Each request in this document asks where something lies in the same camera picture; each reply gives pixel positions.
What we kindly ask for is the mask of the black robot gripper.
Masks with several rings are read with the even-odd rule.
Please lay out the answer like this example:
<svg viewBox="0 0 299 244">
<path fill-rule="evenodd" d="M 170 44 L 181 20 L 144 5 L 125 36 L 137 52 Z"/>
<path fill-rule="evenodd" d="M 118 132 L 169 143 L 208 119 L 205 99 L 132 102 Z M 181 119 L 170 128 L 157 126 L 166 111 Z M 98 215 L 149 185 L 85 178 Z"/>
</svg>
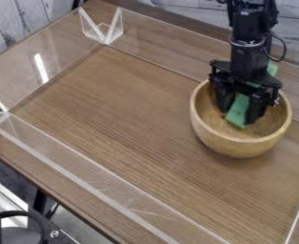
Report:
<svg viewBox="0 0 299 244">
<path fill-rule="evenodd" d="M 238 93 L 249 97 L 245 124 L 253 124 L 266 106 L 274 106 L 282 83 L 268 71 L 270 56 L 269 38 L 244 41 L 230 39 L 230 60 L 209 62 L 209 82 L 220 112 L 228 112 Z"/>
</svg>

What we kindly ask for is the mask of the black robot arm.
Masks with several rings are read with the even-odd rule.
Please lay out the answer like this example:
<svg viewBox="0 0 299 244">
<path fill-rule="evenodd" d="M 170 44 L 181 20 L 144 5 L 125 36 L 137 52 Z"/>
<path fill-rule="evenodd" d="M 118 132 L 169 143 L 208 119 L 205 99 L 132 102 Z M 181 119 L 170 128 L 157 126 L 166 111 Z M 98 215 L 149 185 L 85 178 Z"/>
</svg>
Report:
<svg viewBox="0 0 299 244">
<path fill-rule="evenodd" d="M 216 103 L 225 119 L 238 128 L 253 124 L 278 103 L 282 83 L 270 61 L 272 28 L 277 24 L 274 0 L 225 0 L 230 32 L 230 60 L 209 62 Z"/>
</svg>

